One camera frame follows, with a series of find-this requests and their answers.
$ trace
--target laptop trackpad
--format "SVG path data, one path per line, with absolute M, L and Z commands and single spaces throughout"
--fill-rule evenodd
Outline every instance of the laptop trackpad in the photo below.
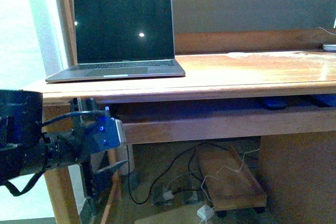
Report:
M 137 68 L 106 68 L 106 69 L 95 69 L 89 72 L 86 76 L 127 76 L 129 74 L 144 74 L 147 73 L 147 67 L 137 67 Z

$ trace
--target caster wheel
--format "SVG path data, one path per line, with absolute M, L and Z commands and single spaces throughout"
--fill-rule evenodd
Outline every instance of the caster wheel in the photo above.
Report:
M 217 216 L 219 218 L 224 218 L 224 217 L 227 216 L 227 211 L 225 211 L 225 210 L 223 210 L 223 211 L 217 211 L 216 214 L 217 214 Z
M 265 212 L 265 208 L 264 208 L 264 207 L 255 207 L 255 208 L 254 208 L 254 211 L 255 211 L 257 214 L 262 214 L 263 212 Z

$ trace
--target white object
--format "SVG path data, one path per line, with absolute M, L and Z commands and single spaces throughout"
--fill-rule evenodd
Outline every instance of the white object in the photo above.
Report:
M 174 198 L 173 192 L 171 190 L 166 191 L 165 193 L 163 193 L 162 197 L 164 198 L 164 200 L 170 200 L 172 198 Z
M 327 52 L 336 52 L 336 44 L 323 44 L 323 49 Z
M 209 220 L 213 215 L 215 211 L 205 204 L 203 207 L 201 207 L 199 210 L 197 210 L 197 215 L 202 219 L 202 220 Z

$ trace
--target blue object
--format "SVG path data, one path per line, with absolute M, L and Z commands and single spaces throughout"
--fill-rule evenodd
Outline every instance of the blue object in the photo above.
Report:
M 260 97 L 257 101 L 268 110 L 283 110 L 288 106 L 287 97 Z

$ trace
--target white cable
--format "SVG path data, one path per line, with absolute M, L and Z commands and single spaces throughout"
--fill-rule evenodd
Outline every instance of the white cable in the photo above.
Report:
M 243 159 L 241 160 L 241 166 L 240 166 L 239 169 L 232 169 L 232 168 L 230 168 L 230 167 L 228 167 L 228 166 L 226 166 L 226 165 L 223 165 L 223 166 L 216 172 L 216 177 L 213 177 L 213 176 L 211 176 L 211 175 L 206 175 L 206 176 L 204 177 L 203 182 L 202 182 L 202 184 L 201 184 L 201 189 L 202 189 L 202 191 L 205 193 L 205 196 L 208 198 L 208 200 L 209 200 L 210 202 L 212 202 L 212 201 L 210 200 L 210 198 L 209 198 L 208 194 L 206 193 L 206 191 L 203 189 L 203 185 L 204 185 L 205 179 L 206 179 L 207 177 L 210 177 L 210 178 L 214 178 L 215 180 L 217 180 L 217 181 L 219 182 L 218 173 L 219 173 L 224 167 L 225 167 L 225 168 L 228 168 L 229 170 L 231 170 L 231 171 L 233 171 L 233 172 L 235 172 L 235 173 L 239 173 L 239 172 L 242 170 L 243 165 L 244 165 L 245 154 L 252 153 L 252 152 L 257 152 L 257 151 L 259 151 L 259 150 L 260 150 L 260 149 L 256 149 L 256 150 L 249 151 L 249 152 L 244 152 L 244 154 L 243 154 Z
M 200 171 L 196 170 L 196 171 L 194 171 L 194 172 L 188 172 L 188 173 L 184 173 L 184 174 L 182 174 L 182 175 L 179 175 L 179 176 L 177 176 L 176 178 L 173 178 L 171 181 L 169 181 L 168 184 L 166 185 L 166 187 L 169 188 L 170 184 L 173 183 L 175 180 L 177 180 L 177 179 L 179 179 L 179 178 L 181 178 L 181 177 L 183 177 L 183 176 L 185 176 L 185 175 L 193 174 L 193 173 L 200 173 Z
M 320 26 L 317 27 L 316 29 L 322 29 L 323 31 L 325 31 L 325 32 L 328 33 L 328 34 L 336 35 L 336 34 L 330 32 L 330 31 L 325 30 L 323 27 L 320 27 Z
M 206 175 L 206 176 L 204 177 L 204 179 L 203 179 L 202 184 L 201 184 L 201 189 L 202 189 L 203 192 L 205 193 L 205 195 L 206 195 L 206 197 L 208 198 L 208 200 L 209 200 L 210 202 L 212 202 L 212 201 L 210 200 L 208 194 L 206 193 L 206 191 L 203 189 L 203 185 L 204 185 L 205 179 L 206 179 L 207 177 L 214 178 L 214 179 L 217 180 L 218 182 L 219 182 L 219 180 L 218 180 L 218 178 L 215 178 L 215 177 L 213 177 L 213 176 L 211 176 L 211 175 Z
M 241 161 L 241 166 L 239 169 L 232 169 L 226 165 L 223 165 L 217 172 L 216 172 L 216 177 L 218 178 L 218 173 L 223 169 L 223 168 L 228 168 L 229 170 L 235 172 L 235 173 L 240 173 L 240 171 L 242 170 L 243 168 L 243 165 L 244 165 L 244 159 L 245 159 L 245 154 L 248 154 L 248 153 L 252 153 L 252 152 L 257 152 L 259 151 L 260 149 L 256 149 L 256 150 L 253 150 L 253 151 L 249 151 L 249 152 L 244 152 L 243 154 L 243 160 Z

